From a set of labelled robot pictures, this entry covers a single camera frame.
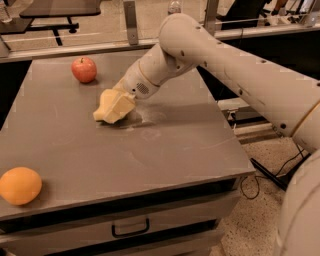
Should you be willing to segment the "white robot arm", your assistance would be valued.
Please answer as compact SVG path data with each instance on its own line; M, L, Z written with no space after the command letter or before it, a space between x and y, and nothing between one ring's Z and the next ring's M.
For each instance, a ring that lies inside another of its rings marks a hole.
M310 157L291 178L283 199L273 256L320 256L320 86L313 78L211 36L186 14L172 14L159 42L103 91L96 121L113 124L167 80L202 66L293 139Z

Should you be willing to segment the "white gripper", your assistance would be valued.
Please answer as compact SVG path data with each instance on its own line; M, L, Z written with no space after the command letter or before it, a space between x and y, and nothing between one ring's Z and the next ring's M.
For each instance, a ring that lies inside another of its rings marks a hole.
M93 118L95 121L105 121L113 124L123 119L135 108L134 96L137 99L147 99L158 90L159 86L145 77L139 62L136 61L128 68L124 76L114 86L114 89L106 89L100 95L99 107L103 110L109 109L107 114L100 117L97 109L93 113Z

